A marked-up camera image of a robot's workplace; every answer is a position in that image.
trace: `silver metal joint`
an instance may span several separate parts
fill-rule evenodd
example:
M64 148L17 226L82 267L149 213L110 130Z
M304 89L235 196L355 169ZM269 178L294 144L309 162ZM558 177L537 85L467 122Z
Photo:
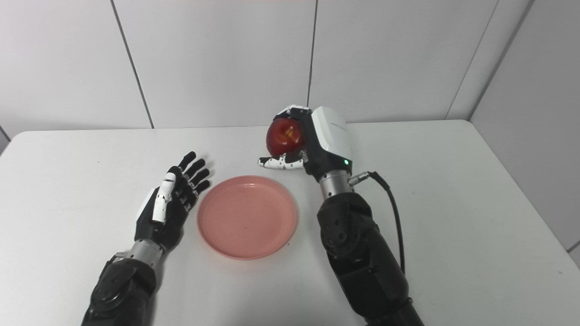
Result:
M115 257L115 259L113 259L113 263L118 262L119 260L125 259L127 258L127 253L128 251L119 251L117 252L113 257Z
M349 185L356 186L357 184L367 180L370 177L368 172L359 173L349 179Z
M353 193L349 184L350 174L344 170L332 170L325 173L318 181L324 199L341 193Z
M135 241L125 258L137 259L155 268L162 254L163 248L160 245L148 239L139 239Z

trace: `white robotic hand module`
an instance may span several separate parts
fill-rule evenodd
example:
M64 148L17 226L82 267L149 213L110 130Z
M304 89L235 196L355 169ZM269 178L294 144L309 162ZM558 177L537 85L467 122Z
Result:
M316 137L316 142L320 145L320 149L342 157L343 162L351 161L351 149L346 123L335 110L324 106L310 110L304 106L291 105L280 111L274 117L274 121L279 118L299 121L306 116L311 118L315 131L314 135L309 136ZM305 162L308 162L308 155L304 146L280 155L260 157L258 159L258 165L276 170L302 169Z

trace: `apple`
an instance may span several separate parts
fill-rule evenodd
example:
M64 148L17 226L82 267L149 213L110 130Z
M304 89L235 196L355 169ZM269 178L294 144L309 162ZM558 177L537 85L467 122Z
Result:
M272 156L297 150L304 145L300 123L294 119L278 118L266 134L266 148Z

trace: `black robotic forearm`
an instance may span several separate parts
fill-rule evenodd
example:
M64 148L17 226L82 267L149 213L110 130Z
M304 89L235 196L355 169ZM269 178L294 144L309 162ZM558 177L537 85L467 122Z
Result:
M82 326L146 325L157 281L154 269L137 259L113 256L90 296Z
M369 325L422 326L367 202L339 193L325 199L317 216L328 260L353 310Z
M130 251L109 260L90 296L82 326L145 326L161 256L179 243L183 223L199 194L209 188L203 159L189 152L172 166L161 186L151 192L136 223Z

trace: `robotic arm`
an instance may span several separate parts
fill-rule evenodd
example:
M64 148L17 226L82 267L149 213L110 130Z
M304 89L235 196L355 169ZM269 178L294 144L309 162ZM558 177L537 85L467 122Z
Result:
M155 267L177 245L189 211L209 188L209 181L204 180L209 171L202 169L205 161L193 162L195 157L194 152L188 153L150 192L137 220L133 247L105 264L82 326L146 324L149 301L157 288Z
M404 261L399 266L373 221L371 207L353 186L372 177L387 190L393 204L394 198L376 172L352 177L342 117L328 107L311 111L289 106L274 120L279 118L299 121L305 145L290 153L262 157L258 164L282 170L304 167L320 185L324 197L317 214L321 241L350 306L368 325L423 326L409 298Z

